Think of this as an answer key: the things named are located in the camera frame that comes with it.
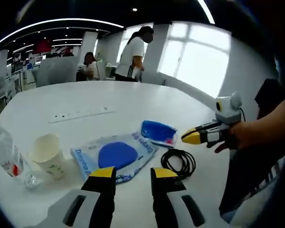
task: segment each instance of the woman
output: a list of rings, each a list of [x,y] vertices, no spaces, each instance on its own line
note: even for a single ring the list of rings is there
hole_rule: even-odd
[[[138,32],[132,34],[123,50],[116,69],[116,81],[139,81],[139,73],[144,70],[142,61],[144,56],[143,43],[151,43],[153,33],[154,31],[150,26],[144,26]]]
[[[89,81],[99,80],[99,73],[97,69],[96,59],[92,52],[87,52],[85,55],[84,65],[81,73],[85,76],[85,78]]]

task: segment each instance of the seated person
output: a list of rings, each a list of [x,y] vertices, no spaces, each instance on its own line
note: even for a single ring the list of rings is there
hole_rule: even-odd
[[[85,55],[84,67],[79,71],[85,78],[84,80],[93,81],[99,80],[97,61],[92,52],[87,52]]]

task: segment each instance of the paper cup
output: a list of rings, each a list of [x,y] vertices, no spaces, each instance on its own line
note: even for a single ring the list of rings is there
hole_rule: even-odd
[[[37,138],[30,156],[32,161],[53,178],[59,179],[65,174],[59,138],[54,134],[46,134]]]

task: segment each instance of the black cable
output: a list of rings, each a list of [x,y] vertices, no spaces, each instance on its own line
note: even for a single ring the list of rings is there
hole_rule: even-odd
[[[169,162],[169,158],[172,156],[176,156],[181,159],[181,170],[175,170]],[[189,177],[195,171],[196,163],[192,154],[177,149],[169,149],[166,153],[161,157],[161,166],[165,169],[172,170],[175,172],[181,180]]]
[[[244,111],[242,108],[240,108],[240,110],[242,111],[242,114],[243,114],[243,118],[244,118],[244,121],[246,122],[246,118],[245,118],[245,114],[244,114]]]

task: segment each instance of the plastic water bottle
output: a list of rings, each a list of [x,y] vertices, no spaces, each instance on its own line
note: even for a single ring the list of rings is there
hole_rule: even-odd
[[[13,178],[24,184],[27,188],[35,187],[38,182],[33,170],[23,155],[13,143],[13,139],[5,129],[0,126],[0,166]]]

